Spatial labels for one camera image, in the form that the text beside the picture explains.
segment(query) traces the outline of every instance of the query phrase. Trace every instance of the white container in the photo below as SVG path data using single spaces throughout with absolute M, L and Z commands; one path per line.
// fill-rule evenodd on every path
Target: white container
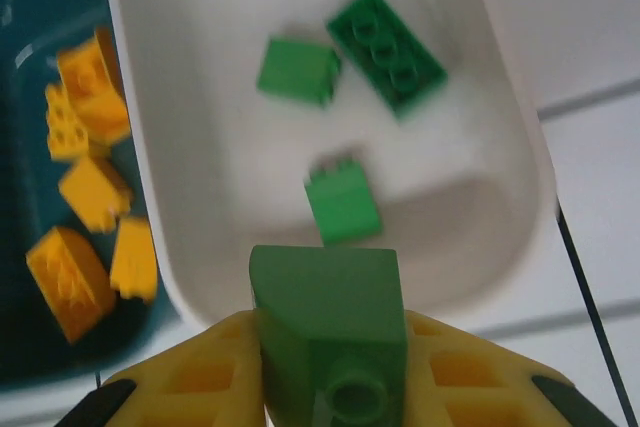
M 161 274 L 199 328 L 251 308 L 253 245 L 320 245 L 303 182 L 326 154 L 358 151 L 385 224 L 362 245 L 397 250 L 409 309 L 487 292 L 554 213 L 549 154 L 506 74 L 491 0 L 388 0 L 450 74 L 400 123 L 351 66 L 327 111 L 256 91 L 270 35 L 329 41 L 324 23 L 347 1 L 110 0 Z

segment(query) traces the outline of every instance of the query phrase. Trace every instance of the teal tray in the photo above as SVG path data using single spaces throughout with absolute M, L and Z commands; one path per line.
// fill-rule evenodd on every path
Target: teal tray
M 115 234 L 84 229 L 57 188 L 69 165 L 52 162 L 46 144 L 44 89 L 59 80 L 55 55 L 90 38 L 97 25 L 111 25 L 107 0 L 0 0 L 0 389 L 104 368 L 153 330 L 157 305 L 119 300 L 70 346 L 25 264 L 32 245 L 65 225 L 111 265 Z M 134 191 L 132 214 L 145 215 L 130 138 L 113 149 L 112 162 Z

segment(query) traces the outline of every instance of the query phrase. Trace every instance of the yellow lego brick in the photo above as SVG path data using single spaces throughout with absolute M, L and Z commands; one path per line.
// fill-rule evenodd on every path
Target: yellow lego brick
M 84 44 L 58 54 L 58 71 L 74 112 L 89 136 L 112 145 L 131 133 L 111 34 L 99 27 Z
M 105 157 L 109 148 L 89 138 L 89 133 L 75 115 L 61 85 L 49 84 L 45 90 L 49 109 L 47 146 L 53 160 L 73 160 L 83 155 Z
M 106 159 L 82 157 L 58 188 L 89 232 L 112 232 L 116 217 L 131 210 L 133 193 Z
M 404 427 L 571 427 L 531 381 L 562 374 L 407 311 Z
M 253 312 L 119 372 L 137 386 L 106 427 L 263 427 L 260 343 Z
M 51 229 L 27 253 L 27 266 L 69 343 L 115 306 L 115 292 L 98 256 L 71 229 Z
M 109 276 L 111 287 L 125 299 L 156 296 L 158 270 L 149 221 L 126 217 L 120 221 Z

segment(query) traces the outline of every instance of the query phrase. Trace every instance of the white plastic tray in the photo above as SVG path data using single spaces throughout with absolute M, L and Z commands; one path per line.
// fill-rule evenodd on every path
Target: white plastic tray
M 327 111 L 256 92 L 268 37 L 329 41 L 347 1 L 110 0 L 160 270 L 200 328 L 251 308 L 253 245 L 320 245 L 303 182 L 326 154 L 362 159 L 385 224 L 363 245 L 397 250 L 410 309 L 487 292 L 553 214 L 548 151 L 490 1 L 388 0 L 450 74 L 406 121 L 351 66 Z

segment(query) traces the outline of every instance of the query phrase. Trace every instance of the stud on green brick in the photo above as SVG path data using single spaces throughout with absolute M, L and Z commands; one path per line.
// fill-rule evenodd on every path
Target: stud on green brick
M 402 427 L 407 330 L 396 253 L 256 246 L 249 261 L 278 427 Z
M 267 94 L 327 105 L 333 99 L 341 67 L 340 58 L 331 47 L 272 38 L 257 87 Z
M 378 209 L 359 163 L 344 159 L 334 168 L 316 170 L 305 190 L 325 245 L 382 231 Z
M 384 0 L 353 0 L 327 29 L 396 117 L 402 117 L 447 74 Z

